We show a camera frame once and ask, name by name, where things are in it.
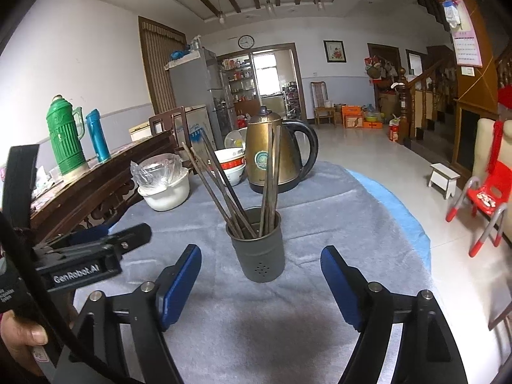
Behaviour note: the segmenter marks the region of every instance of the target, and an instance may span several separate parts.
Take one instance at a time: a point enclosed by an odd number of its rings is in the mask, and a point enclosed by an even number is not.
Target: white floor
[[[390,142],[384,130],[334,129],[329,124],[314,128],[319,139],[318,160],[342,165],[380,182],[421,223],[431,240],[436,299],[444,308],[468,382],[489,384],[510,354],[507,325],[501,323],[494,331],[487,327],[511,299],[512,252],[508,245],[503,241],[495,248],[487,240],[470,258],[468,251],[482,233],[485,218],[478,215],[473,219],[469,207],[463,207],[447,223],[444,217],[454,199],[445,201],[440,191],[428,188],[429,162]]]

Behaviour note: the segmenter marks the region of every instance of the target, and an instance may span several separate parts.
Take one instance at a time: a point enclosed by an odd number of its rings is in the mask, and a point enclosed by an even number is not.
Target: black cable
[[[0,243],[6,255],[9,256],[9,259],[11,259],[16,266],[21,279],[25,282],[25,286],[39,307],[44,319],[73,354],[98,374],[108,378],[115,384],[143,384],[134,378],[124,377],[118,374],[101,359],[91,354],[80,343],[52,302],[40,276],[34,268],[34,264],[32,264],[30,260],[29,254],[21,245],[16,233],[2,212],[0,212]]]

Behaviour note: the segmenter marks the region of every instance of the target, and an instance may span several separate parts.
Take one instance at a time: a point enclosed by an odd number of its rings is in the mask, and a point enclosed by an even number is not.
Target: small white stool
[[[428,187],[431,187],[432,183],[434,183],[442,190],[446,191],[444,195],[445,200],[450,196],[455,196],[457,179],[460,178],[460,174],[447,168],[444,164],[441,163],[431,164],[430,167],[432,167],[432,175],[428,181]]]

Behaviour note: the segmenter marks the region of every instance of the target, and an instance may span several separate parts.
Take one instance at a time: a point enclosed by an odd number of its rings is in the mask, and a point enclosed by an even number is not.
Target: blue thermos
[[[85,121],[87,122],[87,128],[89,129],[89,135],[91,136],[96,156],[98,156],[98,161],[101,163],[110,159],[107,142],[105,141],[105,136],[101,129],[99,111],[97,109],[93,109],[89,114],[87,114]]]

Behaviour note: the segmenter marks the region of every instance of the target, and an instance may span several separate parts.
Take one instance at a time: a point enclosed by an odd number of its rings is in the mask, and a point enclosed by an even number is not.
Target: framed picture
[[[327,62],[346,62],[345,49],[341,40],[324,40]]]

